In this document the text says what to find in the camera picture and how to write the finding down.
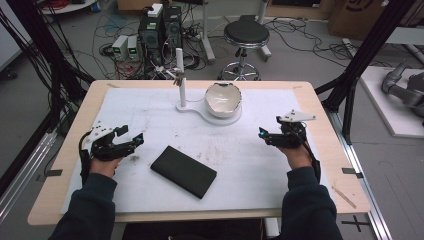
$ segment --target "white paper sheet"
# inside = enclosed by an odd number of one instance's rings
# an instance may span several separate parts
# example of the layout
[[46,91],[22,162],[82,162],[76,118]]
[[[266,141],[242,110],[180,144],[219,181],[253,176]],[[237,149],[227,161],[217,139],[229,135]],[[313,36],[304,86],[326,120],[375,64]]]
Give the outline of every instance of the white paper sheet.
[[[187,89],[187,100],[200,100],[204,92]],[[116,170],[116,212],[281,208],[290,167],[278,149],[258,137],[259,127],[279,133],[275,117],[301,109],[291,90],[242,90],[242,98],[240,120],[217,127],[195,113],[179,113],[175,107],[178,89],[110,89],[95,122],[100,120],[111,127],[128,124],[129,132],[115,138],[115,143],[130,141],[140,132],[145,138],[145,143],[124,158]],[[319,159],[310,135],[308,139]],[[150,169],[167,145],[217,171],[203,199]],[[81,188],[79,162],[62,213],[72,192]],[[324,171],[321,183],[328,188]]]

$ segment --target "small robotic device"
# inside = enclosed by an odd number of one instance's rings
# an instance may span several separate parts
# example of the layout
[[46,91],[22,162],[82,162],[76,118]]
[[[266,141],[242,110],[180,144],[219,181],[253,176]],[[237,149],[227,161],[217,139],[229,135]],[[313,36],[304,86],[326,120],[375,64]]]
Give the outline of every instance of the small robotic device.
[[402,62],[390,71],[383,79],[381,90],[402,100],[402,103],[410,107],[415,115],[424,117],[424,72],[410,76],[406,88],[397,85],[402,79],[403,71],[407,68],[411,67]]
[[[79,155],[81,158],[81,180],[84,185],[87,181],[88,174],[90,173],[91,159],[93,157],[100,161],[113,161],[114,159],[126,157],[134,150],[144,143],[143,133],[135,136],[132,141],[114,144],[113,139],[115,136],[120,137],[121,135],[128,132],[128,125],[117,127],[112,129],[103,124],[98,124],[86,134],[84,134],[79,142]],[[87,137],[89,142],[93,142],[91,145],[91,155],[87,149],[82,149],[82,142]]]
[[314,120],[315,116],[292,110],[283,117],[277,116],[277,123],[281,125],[281,133],[269,133],[259,127],[259,137],[265,140],[267,145],[295,149],[303,145],[311,157],[312,167],[318,182],[321,180],[321,166],[306,144],[306,129],[302,121]]

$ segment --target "cardboard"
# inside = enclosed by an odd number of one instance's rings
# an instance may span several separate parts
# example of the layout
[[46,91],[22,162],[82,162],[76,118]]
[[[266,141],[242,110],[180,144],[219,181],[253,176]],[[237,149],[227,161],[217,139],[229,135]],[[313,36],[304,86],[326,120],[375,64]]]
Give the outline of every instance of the cardboard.
[[383,12],[381,1],[337,0],[328,21],[330,35],[364,40]]
[[162,3],[162,0],[117,0],[119,10],[142,10],[153,3]]
[[305,19],[328,19],[334,8],[334,0],[321,0],[319,7],[297,7],[273,5],[269,1],[265,15],[267,17],[287,17]]

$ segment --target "power supply box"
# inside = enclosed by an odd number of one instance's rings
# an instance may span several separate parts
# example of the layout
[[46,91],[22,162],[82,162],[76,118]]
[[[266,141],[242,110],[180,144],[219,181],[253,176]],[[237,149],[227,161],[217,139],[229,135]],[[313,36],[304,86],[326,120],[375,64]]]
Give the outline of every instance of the power supply box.
[[165,37],[169,47],[183,48],[181,7],[169,6],[164,9]]
[[141,40],[141,48],[144,52],[145,62],[154,65],[163,65],[162,48],[164,48],[165,31],[163,26],[163,11],[158,17],[143,15],[138,27]]
[[137,36],[128,37],[128,55],[131,61],[140,61],[140,47]]
[[117,61],[125,61],[128,57],[128,36],[121,35],[119,38],[113,43],[112,50],[115,55],[115,59]]

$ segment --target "electronic equipment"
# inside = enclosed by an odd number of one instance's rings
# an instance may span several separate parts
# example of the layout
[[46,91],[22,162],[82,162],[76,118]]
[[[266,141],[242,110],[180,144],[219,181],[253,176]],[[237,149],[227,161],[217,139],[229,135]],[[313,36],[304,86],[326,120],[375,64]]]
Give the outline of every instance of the electronic equipment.
[[128,57],[128,36],[121,35],[119,38],[113,43],[112,50],[115,55],[115,59],[117,61],[125,61]]
[[137,36],[128,37],[128,55],[131,61],[137,62],[140,61],[140,47],[138,44]]
[[181,7],[169,6],[164,9],[165,37],[171,48],[183,48]]
[[161,11],[158,17],[141,17],[138,34],[141,40],[141,48],[144,53],[145,65],[161,66],[164,63],[162,50],[164,48],[165,31]]
[[162,12],[162,8],[163,5],[160,3],[153,3],[152,5],[153,10],[150,10],[147,12],[147,16],[148,17],[159,17],[161,12]]
[[319,7],[321,0],[272,0],[272,5]]

